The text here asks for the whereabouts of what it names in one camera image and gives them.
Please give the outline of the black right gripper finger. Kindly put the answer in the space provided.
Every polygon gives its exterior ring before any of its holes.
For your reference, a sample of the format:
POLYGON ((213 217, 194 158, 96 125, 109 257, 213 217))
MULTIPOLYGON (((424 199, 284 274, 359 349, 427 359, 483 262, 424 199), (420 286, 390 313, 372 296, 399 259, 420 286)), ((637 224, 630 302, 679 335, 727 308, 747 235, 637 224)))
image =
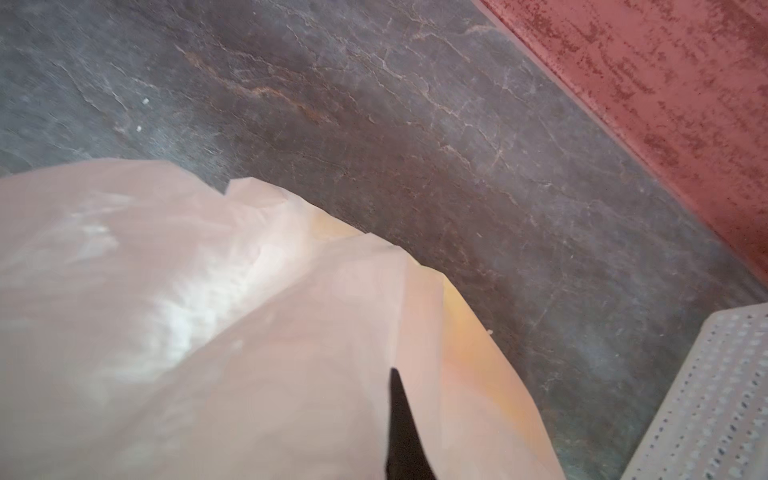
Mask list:
POLYGON ((387 480, 436 480, 424 452, 399 371, 390 370, 387 480))

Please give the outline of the white plastic bag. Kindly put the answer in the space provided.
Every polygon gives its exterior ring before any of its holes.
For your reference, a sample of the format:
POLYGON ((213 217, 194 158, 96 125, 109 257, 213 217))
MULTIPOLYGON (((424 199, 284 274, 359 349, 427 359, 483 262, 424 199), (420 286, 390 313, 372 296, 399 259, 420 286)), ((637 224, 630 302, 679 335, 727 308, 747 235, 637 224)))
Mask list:
POLYGON ((386 479, 390 370, 437 479, 560 479, 456 287, 254 178, 103 159, 1 181, 5 479, 386 479))

